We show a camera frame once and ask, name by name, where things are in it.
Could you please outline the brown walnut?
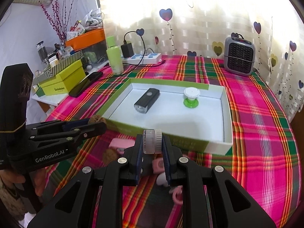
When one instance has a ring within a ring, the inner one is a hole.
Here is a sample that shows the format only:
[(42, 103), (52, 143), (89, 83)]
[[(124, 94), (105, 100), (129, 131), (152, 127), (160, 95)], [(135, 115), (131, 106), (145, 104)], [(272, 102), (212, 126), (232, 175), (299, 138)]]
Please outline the brown walnut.
[(109, 165), (111, 162), (116, 161), (119, 158), (119, 154), (116, 149), (108, 148), (104, 151), (102, 160), (105, 166)]
[(101, 117), (100, 115), (93, 115), (91, 118), (89, 118), (88, 124), (93, 124), (93, 123), (105, 123), (106, 124), (106, 120)]

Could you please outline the pink U-shaped clip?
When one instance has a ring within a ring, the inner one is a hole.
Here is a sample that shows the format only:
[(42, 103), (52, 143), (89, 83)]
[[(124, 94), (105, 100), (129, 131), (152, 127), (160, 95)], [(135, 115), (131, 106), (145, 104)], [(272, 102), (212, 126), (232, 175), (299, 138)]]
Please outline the pink U-shaped clip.
[(183, 204), (182, 186), (172, 187), (169, 191), (172, 194), (173, 202), (177, 205)]

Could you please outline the black flashlight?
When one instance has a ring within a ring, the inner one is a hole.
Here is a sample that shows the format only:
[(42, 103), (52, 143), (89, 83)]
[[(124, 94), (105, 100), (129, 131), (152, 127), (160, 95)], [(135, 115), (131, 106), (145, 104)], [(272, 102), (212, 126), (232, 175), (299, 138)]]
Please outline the black flashlight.
[(146, 114), (160, 96), (158, 89), (149, 88), (134, 104), (134, 108), (139, 113)]

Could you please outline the white mushroom knob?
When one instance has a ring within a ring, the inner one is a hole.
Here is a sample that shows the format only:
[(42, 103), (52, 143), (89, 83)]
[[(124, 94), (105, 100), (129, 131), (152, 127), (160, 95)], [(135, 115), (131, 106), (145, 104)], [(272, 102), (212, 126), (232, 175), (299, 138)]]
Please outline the white mushroom knob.
[(164, 187), (168, 187), (169, 186), (169, 184), (167, 182), (167, 179), (166, 179), (165, 172), (162, 172), (161, 174), (158, 175), (158, 177), (156, 179), (156, 184), (158, 186), (164, 186)]

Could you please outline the pink clip with green pad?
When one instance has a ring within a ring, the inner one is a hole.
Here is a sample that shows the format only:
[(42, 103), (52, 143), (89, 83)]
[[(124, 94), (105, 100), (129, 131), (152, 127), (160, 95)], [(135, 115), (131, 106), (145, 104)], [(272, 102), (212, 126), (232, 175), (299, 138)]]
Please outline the pink clip with green pad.
[(143, 176), (151, 174), (161, 174), (164, 170), (163, 158), (144, 158), (142, 162), (142, 172)]

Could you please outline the white green suction cup holder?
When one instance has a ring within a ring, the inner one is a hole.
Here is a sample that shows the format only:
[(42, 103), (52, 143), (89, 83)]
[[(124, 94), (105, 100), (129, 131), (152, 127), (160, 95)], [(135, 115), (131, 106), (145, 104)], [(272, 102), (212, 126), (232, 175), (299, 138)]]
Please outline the white green suction cup holder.
[(188, 108), (196, 108), (199, 105), (197, 98), (200, 96), (200, 90), (194, 87), (188, 87), (184, 90), (185, 99), (183, 104)]

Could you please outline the black smartphone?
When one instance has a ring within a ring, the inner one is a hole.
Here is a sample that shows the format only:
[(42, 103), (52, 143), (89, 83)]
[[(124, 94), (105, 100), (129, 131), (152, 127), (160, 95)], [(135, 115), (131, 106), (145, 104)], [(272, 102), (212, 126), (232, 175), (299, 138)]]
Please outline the black smartphone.
[(94, 82), (98, 81), (103, 76), (103, 72), (92, 72), (88, 74), (79, 84), (77, 84), (70, 92), (69, 96), (78, 97)]

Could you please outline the striped gift box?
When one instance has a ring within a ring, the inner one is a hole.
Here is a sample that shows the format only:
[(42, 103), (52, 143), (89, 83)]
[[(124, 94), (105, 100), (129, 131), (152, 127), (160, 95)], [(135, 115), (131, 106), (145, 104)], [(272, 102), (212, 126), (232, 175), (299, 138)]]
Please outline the striped gift box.
[(82, 59), (84, 54), (82, 51), (78, 51), (73, 55), (70, 55), (62, 60), (59, 61), (54, 67), (50, 67), (47, 70), (44, 70), (40, 76), (45, 76), (47, 78), (52, 78), (57, 75), (59, 72), (67, 68), (69, 65), (73, 64), (74, 62)]

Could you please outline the glass jar black lid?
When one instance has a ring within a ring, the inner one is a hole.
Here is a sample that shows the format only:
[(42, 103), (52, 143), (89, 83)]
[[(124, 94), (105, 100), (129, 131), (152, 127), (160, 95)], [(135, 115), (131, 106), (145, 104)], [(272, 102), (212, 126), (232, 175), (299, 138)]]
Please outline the glass jar black lid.
[(44, 41), (39, 42), (36, 44), (36, 49), (38, 51), (39, 57), (42, 62), (47, 62), (48, 60), (48, 53), (46, 51), (46, 48), (44, 46)]

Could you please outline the green lotion bottle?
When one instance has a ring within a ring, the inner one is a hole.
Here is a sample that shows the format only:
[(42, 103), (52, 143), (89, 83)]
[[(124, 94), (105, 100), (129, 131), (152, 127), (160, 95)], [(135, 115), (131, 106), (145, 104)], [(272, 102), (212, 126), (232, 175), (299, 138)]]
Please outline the green lotion bottle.
[(121, 58), (121, 51), (115, 43), (114, 36), (106, 37), (106, 42), (108, 46), (106, 52), (112, 72), (116, 75), (122, 74), (124, 67)]

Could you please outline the black power adapter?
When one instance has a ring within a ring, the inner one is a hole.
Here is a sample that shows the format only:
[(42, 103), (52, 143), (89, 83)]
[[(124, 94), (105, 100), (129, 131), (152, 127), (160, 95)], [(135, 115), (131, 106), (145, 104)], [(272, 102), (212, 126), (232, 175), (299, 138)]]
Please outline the black power adapter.
[(131, 58), (134, 56), (132, 43), (124, 43), (121, 45), (121, 51), (124, 58)]

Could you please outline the orange storage box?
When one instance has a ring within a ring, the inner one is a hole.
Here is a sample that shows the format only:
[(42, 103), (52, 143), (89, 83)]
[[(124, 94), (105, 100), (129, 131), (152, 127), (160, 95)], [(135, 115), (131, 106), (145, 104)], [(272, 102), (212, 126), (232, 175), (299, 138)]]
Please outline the orange storage box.
[(65, 42), (65, 46), (70, 46), (72, 49), (74, 49), (74, 51), (79, 51), (104, 40), (104, 29), (100, 28), (91, 30), (87, 33), (77, 36), (76, 38), (68, 40)]

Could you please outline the pink flower branches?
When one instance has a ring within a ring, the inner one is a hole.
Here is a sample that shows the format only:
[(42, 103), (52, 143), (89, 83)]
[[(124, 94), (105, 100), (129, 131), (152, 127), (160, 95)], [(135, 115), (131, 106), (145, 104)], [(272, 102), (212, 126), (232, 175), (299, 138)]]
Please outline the pink flower branches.
[(38, 0), (38, 4), (42, 8), (61, 43), (67, 41), (67, 32), (70, 28), (69, 23), (75, 1), (76, 0), (62, 0), (62, 5), (60, 5), (58, 0), (48, 0), (46, 2)]

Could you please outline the heart pattern curtain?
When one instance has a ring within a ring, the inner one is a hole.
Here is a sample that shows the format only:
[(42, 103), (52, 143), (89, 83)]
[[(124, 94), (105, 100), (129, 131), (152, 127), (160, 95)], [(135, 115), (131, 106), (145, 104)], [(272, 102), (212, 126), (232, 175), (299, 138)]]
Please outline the heart pattern curtain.
[(303, 109), (303, 21), (289, 0), (99, 0), (107, 36), (164, 55), (224, 58), (233, 32), (289, 120)]

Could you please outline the grey mini fan heater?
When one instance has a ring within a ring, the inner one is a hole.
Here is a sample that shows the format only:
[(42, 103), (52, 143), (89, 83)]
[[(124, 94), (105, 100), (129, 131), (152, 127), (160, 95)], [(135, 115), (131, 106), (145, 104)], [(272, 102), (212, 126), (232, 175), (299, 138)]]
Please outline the grey mini fan heater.
[(256, 49), (241, 34), (233, 32), (224, 45), (224, 68), (236, 75), (248, 77), (253, 72)]

